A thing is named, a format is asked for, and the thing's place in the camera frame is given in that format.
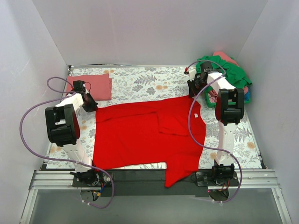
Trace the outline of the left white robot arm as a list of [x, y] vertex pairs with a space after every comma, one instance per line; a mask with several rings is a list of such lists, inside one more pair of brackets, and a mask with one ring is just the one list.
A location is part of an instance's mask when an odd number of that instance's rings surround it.
[[77, 181], [90, 187], [96, 186], [99, 174], [91, 168], [93, 161], [83, 149], [80, 138], [80, 127], [76, 112], [83, 108], [85, 112], [95, 112], [97, 104], [82, 80], [74, 81], [71, 93], [74, 95], [66, 98], [54, 107], [45, 109], [47, 134], [51, 143], [61, 147], [70, 160], [74, 160], [75, 171], [71, 172]]

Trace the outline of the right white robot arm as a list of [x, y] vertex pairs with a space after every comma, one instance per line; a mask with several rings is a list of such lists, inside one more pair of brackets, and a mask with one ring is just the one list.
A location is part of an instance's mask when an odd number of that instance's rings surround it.
[[212, 87], [217, 92], [215, 117], [219, 124], [219, 144], [214, 165], [211, 169], [198, 171], [195, 175], [199, 186], [226, 186], [238, 181], [235, 163], [238, 160], [233, 154], [234, 139], [237, 126], [244, 116], [244, 90], [231, 85], [226, 79], [226, 71], [222, 66], [213, 69], [215, 62], [201, 59], [200, 73], [186, 68], [190, 98], [194, 102], [203, 91]]

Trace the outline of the red t shirt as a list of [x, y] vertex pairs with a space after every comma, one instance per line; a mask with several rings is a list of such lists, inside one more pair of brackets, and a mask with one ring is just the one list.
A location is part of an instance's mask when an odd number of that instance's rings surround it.
[[187, 96], [96, 111], [95, 166], [107, 170], [165, 162], [165, 186], [198, 170], [206, 136], [201, 106]]

